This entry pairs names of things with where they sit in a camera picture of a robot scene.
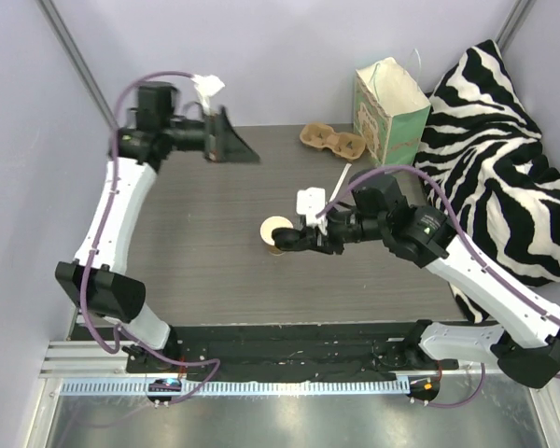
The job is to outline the black plastic cup lid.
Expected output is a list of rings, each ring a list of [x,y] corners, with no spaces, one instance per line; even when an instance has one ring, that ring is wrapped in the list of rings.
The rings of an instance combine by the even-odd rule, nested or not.
[[[272,230],[274,245],[278,248],[294,245],[300,238],[300,233],[288,227],[276,228]]]

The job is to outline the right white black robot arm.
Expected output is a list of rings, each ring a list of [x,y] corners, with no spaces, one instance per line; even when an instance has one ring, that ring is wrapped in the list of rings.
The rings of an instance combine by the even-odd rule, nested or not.
[[[560,306],[547,301],[500,268],[455,220],[431,205],[410,205],[385,169],[351,176],[353,204],[327,201],[325,191],[301,189],[298,229],[272,230],[282,252],[342,254],[345,245],[380,241],[399,259],[442,278],[483,308],[492,325],[447,325],[420,320],[402,342],[408,365],[461,360],[495,364],[510,379],[546,386],[560,372]]]

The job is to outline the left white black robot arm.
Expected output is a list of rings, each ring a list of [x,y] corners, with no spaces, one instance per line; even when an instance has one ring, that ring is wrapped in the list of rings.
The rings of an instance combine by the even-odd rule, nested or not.
[[[225,107],[211,99],[224,88],[216,76],[191,78],[197,93],[198,119],[176,113],[179,90],[171,83],[141,80],[132,90],[135,105],[114,131],[107,155],[105,182],[89,230],[73,259],[55,269],[57,282],[83,315],[95,341],[115,354],[91,322],[111,323],[114,336],[133,340],[130,360],[149,369],[172,371],[180,359],[175,330],[147,305],[143,282],[127,276],[134,228],[147,194],[163,163],[174,151],[195,151],[209,162],[258,163],[259,155],[232,128]]]

